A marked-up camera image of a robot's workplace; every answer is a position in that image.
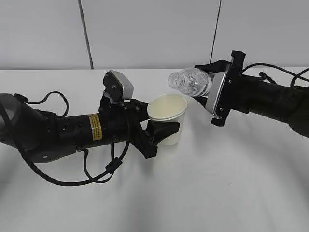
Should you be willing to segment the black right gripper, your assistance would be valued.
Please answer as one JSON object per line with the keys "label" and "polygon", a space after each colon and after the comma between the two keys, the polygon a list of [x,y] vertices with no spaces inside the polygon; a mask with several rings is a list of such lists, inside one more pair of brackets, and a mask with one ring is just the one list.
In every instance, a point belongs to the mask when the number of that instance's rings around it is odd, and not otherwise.
{"label": "black right gripper", "polygon": [[[217,113],[221,119],[213,117],[211,124],[222,127],[231,110],[239,111],[245,114],[249,113],[248,108],[240,99],[242,93],[242,70],[246,54],[241,51],[233,50],[231,53],[232,60],[219,60],[210,64],[195,65],[194,67],[205,71],[206,73],[227,72],[225,82],[219,98]],[[208,98],[203,96],[193,97],[203,108],[206,108]]]}

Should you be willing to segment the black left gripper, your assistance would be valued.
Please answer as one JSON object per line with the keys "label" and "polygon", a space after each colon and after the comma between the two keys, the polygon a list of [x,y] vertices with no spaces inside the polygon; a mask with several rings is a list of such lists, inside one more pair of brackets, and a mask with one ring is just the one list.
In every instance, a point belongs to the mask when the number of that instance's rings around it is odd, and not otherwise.
{"label": "black left gripper", "polygon": [[128,141],[145,158],[157,154],[156,145],[174,145],[180,139],[179,122],[148,121],[143,130],[141,122],[149,119],[148,103],[131,99],[130,101],[111,104],[103,96],[100,100],[99,116],[102,123],[103,140],[106,142]]}

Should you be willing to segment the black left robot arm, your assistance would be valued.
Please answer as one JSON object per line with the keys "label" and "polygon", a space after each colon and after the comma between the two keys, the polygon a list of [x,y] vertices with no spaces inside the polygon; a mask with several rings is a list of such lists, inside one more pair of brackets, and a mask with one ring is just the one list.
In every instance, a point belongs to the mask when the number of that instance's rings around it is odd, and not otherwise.
{"label": "black left robot arm", "polygon": [[31,108],[17,95],[2,93],[0,102],[13,131],[33,163],[49,163],[77,150],[129,141],[145,158],[156,156],[157,145],[179,131],[179,122],[154,122],[147,103],[111,104],[102,97],[98,113],[58,116]]}

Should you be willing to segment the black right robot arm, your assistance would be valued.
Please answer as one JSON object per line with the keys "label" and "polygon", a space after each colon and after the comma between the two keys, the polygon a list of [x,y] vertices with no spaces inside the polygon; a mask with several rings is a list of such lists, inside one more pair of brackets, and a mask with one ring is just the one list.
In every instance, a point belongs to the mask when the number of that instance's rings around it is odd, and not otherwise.
{"label": "black right robot arm", "polygon": [[197,65],[213,73],[213,83],[207,97],[195,99],[213,115],[211,123],[222,127],[231,110],[250,112],[286,123],[296,133],[309,135],[309,88],[295,86],[302,74],[293,74],[290,86],[270,80],[265,73],[259,77],[245,75],[245,53],[233,50],[231,61]]}

